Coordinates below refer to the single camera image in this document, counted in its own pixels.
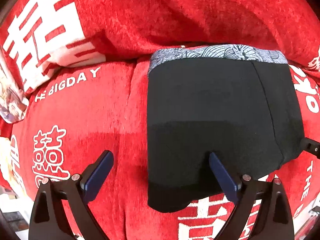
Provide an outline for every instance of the metal pin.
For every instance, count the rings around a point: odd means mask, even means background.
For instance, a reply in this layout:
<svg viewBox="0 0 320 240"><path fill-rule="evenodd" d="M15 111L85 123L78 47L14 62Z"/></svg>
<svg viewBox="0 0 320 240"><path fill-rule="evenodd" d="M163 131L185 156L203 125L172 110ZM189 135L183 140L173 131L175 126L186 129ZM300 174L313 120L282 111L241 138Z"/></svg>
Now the metal pin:
<svg viewBox="0 0 320 240"><path fill-rule="evenodd" d="M247 175L247 174L244 174L242 176L242 179L244 179L245 181L249 181L249 180L251 180L251 177L249 175Z"/></svg>
<svg viewBox="0 0 320 240"><path fill-rule="evenodd" d="M48 181L49 181L49 179L48 179L48 178L44 178L44 179L41 181L41 183L42 183L42 184L47 184L47 183L48 183Z"/></svg>
<svg viewBox="0 0 320 240"><path fill-rule="evenodd" d="M79 178L80 178L80 175L79 175L79 174L74 174L74 175L72 175L72 177L71 177L71 179L74 180L74 181L78 180Z"/></svg>
<svg viewBox="0 0 320 240"><path fill-rule="evenodd" d="M280 185L280 184L281 184L281 180L278 179L278 178L275 178L273 181L274 181L277 185Z"/></svg>

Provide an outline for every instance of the black fabric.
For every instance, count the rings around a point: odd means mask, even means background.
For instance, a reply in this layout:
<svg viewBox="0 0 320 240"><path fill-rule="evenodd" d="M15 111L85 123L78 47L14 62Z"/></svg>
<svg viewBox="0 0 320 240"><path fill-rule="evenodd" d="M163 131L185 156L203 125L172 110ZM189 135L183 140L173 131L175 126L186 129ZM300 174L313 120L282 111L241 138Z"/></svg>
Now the black fabric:
<svg viewBox="0 0 320 240"><path fill-rule="evenodd" d="M219 58L149 74L148 205L175 212L221 193L208 156L254 179L300 153L302 118L287 64Z"/></svg>

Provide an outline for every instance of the red bedding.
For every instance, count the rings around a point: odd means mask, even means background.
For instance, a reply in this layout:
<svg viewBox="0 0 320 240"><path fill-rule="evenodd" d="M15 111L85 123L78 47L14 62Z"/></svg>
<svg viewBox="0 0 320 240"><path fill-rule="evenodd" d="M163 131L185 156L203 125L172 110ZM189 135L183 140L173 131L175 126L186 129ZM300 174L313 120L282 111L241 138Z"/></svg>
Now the red bedding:
<svg viewBox="0 0 320 240"><path fill-rule="evenodd" d="M292 67L292 80L305 134L320 141L319 38L305 0L19 0L0 28L7 67L30 96L12 128L14 175L34 198L42 178L67 179L108 149L115 164L89 206L110 239L213 239L233 208L223 195L171 214L147 206L146 55L211 43L278 49L304 68ZM76 68L54 73L60 66ZM262 179L283 181L297 216L320 190L319 165L303 152Z"/></svg>

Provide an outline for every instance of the silver screw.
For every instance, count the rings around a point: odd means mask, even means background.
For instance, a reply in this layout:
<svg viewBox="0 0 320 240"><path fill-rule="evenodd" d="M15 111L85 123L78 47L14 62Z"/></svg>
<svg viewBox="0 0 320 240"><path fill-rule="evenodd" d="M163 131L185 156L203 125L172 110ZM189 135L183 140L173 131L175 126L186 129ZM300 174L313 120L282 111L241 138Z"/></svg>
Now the silver screw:
<svg viewBox="0 0 320 240"><path fill-rule="evenodd" d="M79 174L74 174L74 175L72 175L72 177L71 177L71 179L74 180L74 181L78 180L79 178L80 178L80 175L79 175Z"/></svg>
<svg viewBox="0 0 320 240"><path fill-rule="evenodd" d="M249 180L251 180L251 177L249 175L247 175L247 174L244 174L242 176L242 179L244 179L245 181L249 181Z"/></svg>
<svg viewBox="0 0 320 240"><path fill-rule="evenodd" d="M278 178L275 178L273 181L274 181L277 185L280 185L280 184L281 184L281 180L278 179Z"/></svg>
<svg viewBox="0 0 320 240"><path fill-rule="evenodd" d="M44 178L44 179L41 181L41 183L42 183L42 184L47 184L47 183L48 183L48 181L49 181L49 179L48 179L48 178Z"/></svg>

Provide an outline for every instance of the gray waistband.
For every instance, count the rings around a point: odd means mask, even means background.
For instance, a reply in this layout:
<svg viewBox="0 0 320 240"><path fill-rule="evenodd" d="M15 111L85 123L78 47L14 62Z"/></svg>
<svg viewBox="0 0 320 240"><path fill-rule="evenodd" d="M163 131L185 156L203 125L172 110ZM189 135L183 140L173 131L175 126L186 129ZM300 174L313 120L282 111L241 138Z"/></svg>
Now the gray waistband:
<svg viewBox="0 0 320 240"><path fill-rule="evenodd" d="M257 49L248 45L224 44L197 49L160 49L150 59L150 73L156 66L175 59L183 58L227 58L235 60L256 60L260 62L287 64L288 61L279 50Z"/></svg>

